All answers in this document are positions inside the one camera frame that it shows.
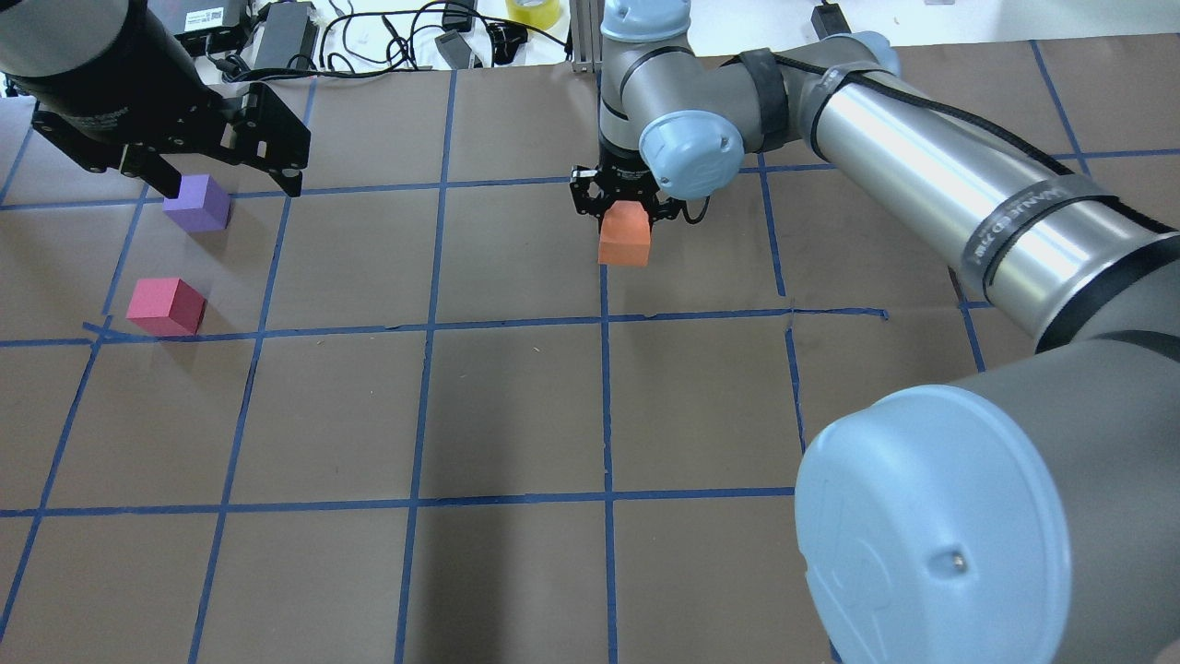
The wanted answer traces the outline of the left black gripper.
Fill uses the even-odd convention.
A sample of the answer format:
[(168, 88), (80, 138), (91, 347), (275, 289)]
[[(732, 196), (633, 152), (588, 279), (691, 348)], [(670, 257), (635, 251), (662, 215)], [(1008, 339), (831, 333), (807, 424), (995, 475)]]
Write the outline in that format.
[(35, 27), (32, 127), (88, 172), (114, 167), (168, 200), (183, 177), (164, 155), (204, 155), (302, 193), (312, 131), (266, 83), (222, 97), (164, 27)]

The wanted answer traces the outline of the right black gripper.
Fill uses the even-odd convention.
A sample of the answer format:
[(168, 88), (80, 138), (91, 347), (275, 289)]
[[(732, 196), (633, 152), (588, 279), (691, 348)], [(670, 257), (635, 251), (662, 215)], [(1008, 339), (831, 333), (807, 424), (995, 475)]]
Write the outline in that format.
[(650, 205), (650, 226), (658, 221), (675, 219), (684, 210), (684, 200), (660, 197), (653, 170), (631, 147), (599, 147), (597, 167), (573, 165), (569, 188), (573, 210), (597, 221), (607, 216), (608, 206), (620, 200)]

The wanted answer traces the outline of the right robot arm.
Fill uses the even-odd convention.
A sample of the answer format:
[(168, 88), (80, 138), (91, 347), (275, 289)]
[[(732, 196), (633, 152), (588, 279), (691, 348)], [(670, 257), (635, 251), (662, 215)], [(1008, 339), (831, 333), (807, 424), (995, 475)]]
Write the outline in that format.
[(601, 261), (792, 140), (1035, 338), (1030, 359), (881, 397), (796, 475), (809, 596), (847, 663), (1150, 663), (1176, 644), (1176, 230), (837, 34), (704, 70), (687, 1), (602, 12)]

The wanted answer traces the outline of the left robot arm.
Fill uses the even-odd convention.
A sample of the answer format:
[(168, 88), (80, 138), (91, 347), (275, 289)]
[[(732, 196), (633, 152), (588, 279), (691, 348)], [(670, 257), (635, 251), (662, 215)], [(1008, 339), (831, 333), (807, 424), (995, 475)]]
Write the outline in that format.
[(181, 193), (169, 155), (245, 164), (299, 197), (312, 131), (266, 83), (227, 98), (144, 1), (5, 1), (4, 73), (35, 100), (30, 119), (88, 172), (118, 170)]

